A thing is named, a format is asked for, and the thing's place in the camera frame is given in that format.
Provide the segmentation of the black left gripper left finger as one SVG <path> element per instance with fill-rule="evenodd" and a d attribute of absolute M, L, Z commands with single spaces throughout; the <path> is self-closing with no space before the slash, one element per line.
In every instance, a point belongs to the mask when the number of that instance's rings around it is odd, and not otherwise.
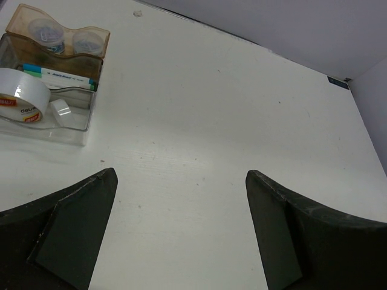
<path fill-rule="evenodd" d="M 88 289 L 118 185 L 113 168 L 1 212 L 1 289 Z"/>

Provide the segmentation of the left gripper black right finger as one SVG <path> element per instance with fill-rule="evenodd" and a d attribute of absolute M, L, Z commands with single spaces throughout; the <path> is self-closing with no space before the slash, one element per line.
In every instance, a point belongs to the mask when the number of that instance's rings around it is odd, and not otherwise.
<path fill-rule="evenodd" d="M 327 207 L 257 170 L 249 208 L 269 289 L 385 289 L 386 224 Z"/>

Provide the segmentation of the green capped white marker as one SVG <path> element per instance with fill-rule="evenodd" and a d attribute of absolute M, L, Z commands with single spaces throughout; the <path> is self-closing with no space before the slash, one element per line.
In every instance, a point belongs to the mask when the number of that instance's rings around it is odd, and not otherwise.
<path fill-rule="evenodd" d="M 77 82 L 74 80 L 61 79 L 59 77 L 54 77 L 54 76 L 42 75 L 42 74 L 35 73 L 35 72 L 29 72 L 29 71 L 24 71 L 24 72 L 39 79 L 49 89 L 61 89 L 61 88 L 75 87 L 75 88 L 88 89 L 91 91 L 95 90 L 94 85 L 90 85 L 87 83 Z"/>

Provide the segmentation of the small clear tape roll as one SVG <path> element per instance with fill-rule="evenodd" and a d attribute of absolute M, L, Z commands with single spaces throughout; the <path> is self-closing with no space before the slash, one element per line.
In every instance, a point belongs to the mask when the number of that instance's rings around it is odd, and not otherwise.
<path fill-rule="evenodd" d="M 50 102 L 51 112 L 61 127 L 73 127 L 75 119 L 70 107 L 63 99 Z"/>

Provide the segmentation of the blue capped white marker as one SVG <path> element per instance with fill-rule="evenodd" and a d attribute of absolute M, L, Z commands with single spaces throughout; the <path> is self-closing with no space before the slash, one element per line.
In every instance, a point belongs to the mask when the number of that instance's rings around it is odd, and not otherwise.
<path fill-rule="evenodd" d="M 39 74 L 42 74 L 42 75 L 59 77 L 61 79 L 74 80 L 74 81 L 77 81 L 77 82 L 88 83 L 90 85 L 95 83 L 95 81 L 93 79 L 90 79 L 90 78 L 87 78 L 87 77 L 82 77 L 82 76 L 70 74 L 70 73 L 67 73 L 67 72 L 56 71 L 56 70 L 53 70 L 53 69 L 48 69 L 48 68 L 44 68 L 44 67 L 41 67 L 41 66 L 32 65 L 32 64 L 29 64 L 29 63 L 24 63 L 22 65 L 22 68 L 23 68 L 24 71 L 29 71 L 29 72 L 33 72 L 33 73 L 39 73 Z"/>

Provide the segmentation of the clear jar of paper clips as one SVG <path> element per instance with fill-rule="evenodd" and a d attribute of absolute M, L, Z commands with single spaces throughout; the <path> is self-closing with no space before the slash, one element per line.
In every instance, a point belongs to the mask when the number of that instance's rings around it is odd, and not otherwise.
<path fill-rule="evenodd" d="M 85 53 L 101 56 L 103 53 L 104 40 L 96 33 L 80 31 L 73 35 L 74 54 Z"/>

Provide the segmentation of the large white tape roll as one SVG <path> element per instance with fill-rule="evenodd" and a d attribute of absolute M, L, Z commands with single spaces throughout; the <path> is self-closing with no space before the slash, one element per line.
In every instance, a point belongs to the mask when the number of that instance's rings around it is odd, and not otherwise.
<path fill-rule="evenodd" d="M 1 68 L 1 116 L 21 123 L 40 121 L 51 92 L 39 79 L 22 71 Z"/>

